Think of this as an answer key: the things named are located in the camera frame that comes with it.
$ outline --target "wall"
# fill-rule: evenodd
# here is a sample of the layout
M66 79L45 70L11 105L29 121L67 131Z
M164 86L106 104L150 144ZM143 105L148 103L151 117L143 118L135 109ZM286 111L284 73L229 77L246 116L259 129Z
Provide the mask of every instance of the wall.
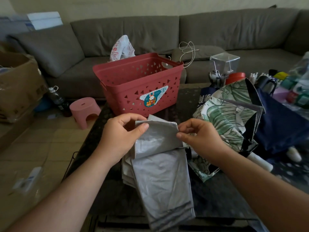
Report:
M9 0L0 0L0 16L12 15L15 11Z
M309 9L309 0L10 0L18 13L58 11L64 22L79 19L189 15L243 8L278 7Z

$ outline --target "red plastic basket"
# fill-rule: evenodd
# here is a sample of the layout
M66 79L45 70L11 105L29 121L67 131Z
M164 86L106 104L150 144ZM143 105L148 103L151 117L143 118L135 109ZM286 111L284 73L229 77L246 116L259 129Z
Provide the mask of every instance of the red plastic basket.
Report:
M144 117L176 103L182 70L183 63L156 53L93 66L114 114L137 113Z

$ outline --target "sofa backrest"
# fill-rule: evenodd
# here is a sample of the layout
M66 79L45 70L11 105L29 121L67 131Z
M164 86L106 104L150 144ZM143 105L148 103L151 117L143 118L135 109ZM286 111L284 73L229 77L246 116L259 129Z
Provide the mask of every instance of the sofa backrest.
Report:
M86 57L109 56L122 35L128 35L136 55L171 53L179 44L178 16L87 19L71 25Z
M180 41L224 50L279 48L298 13L296 9L269 8L180 16Z
M53 77L59 77L85 58L69 24L9 37L17 40L28 54L34 56L41 68Z
M292 32L285 42L284 49L301 56L309 51L309 10L299 12Z

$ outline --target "gray sofa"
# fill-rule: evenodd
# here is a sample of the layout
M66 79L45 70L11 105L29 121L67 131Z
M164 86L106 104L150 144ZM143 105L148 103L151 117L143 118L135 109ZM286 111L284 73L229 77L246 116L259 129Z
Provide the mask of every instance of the gray sofa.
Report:
M185 16L143 16L75 21L10 35L20 51L32 54L50 86L69 99L104 98L92 71L109 61L112 46L128 35L135 54L171 54L179 42L214 45L240 56L238 71L288 71L309 51L309 10L247 9ZM181 82L209 82L209 60L194 61Z

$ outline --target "hand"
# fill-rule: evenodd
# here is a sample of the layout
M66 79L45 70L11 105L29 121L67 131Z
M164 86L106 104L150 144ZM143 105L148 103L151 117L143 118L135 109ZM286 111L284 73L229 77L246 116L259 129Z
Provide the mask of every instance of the hand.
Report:
M96 152L104 156L111 167L119 162L148 129L149 124L146 123L135 128L136 120L147 119L138 114L127 113L111 118L105 124Z
M197 154L218 167L224 155L233 151L222 141L210 122L192 118L178 125L178 129L177 138L192 146Z

